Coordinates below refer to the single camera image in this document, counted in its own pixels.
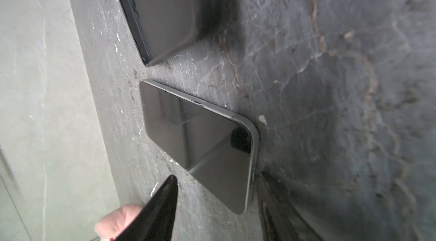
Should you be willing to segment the black phone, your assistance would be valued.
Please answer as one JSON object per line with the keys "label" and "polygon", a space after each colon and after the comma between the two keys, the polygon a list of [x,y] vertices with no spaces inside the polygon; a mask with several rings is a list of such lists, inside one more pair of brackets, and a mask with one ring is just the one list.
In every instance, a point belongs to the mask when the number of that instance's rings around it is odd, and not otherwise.
{"label": "black phone", "polygon": [[139,83],[146,134],[235,214],[252,201],[260,136],[238,113],[147,79]]}

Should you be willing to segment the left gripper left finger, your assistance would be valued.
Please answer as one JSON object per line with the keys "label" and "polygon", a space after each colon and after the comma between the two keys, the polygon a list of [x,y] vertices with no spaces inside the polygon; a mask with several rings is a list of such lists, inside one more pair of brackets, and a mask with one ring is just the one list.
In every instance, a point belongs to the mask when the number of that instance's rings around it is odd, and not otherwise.
{"label": "left gripper left finger", "polygon": [[178,200],[178,182],[170,175],[117,241],[169,241]]}

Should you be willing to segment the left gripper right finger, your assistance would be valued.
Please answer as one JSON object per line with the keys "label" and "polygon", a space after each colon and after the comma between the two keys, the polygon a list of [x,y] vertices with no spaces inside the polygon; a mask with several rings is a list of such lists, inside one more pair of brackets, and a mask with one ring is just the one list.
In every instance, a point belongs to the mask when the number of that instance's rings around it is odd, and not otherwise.
{"label": "left gripper right finger", "polygon": [[262,172],[257,179],[257,199],[265,241],[322,241],[286,197],[280,180]]}

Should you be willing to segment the black phone case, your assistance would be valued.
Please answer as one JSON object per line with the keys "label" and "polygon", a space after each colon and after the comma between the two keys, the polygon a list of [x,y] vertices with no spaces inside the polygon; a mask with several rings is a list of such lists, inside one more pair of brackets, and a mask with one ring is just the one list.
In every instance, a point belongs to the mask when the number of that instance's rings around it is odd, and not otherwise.
{"label": "black phone case", "polygon": [[157,65],[215,33],[225,0],[120,0],[145,67]]}

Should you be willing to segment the pink plush toy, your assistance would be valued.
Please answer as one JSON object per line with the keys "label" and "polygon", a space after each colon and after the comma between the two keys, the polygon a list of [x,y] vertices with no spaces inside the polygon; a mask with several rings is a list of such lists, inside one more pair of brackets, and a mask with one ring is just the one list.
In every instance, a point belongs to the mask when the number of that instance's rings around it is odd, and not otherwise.
{"label": "pink plush toy", "polygon": [[115,240],[139,215],[143,207],[126,204],[101,218],[94,230],[101,241]]}

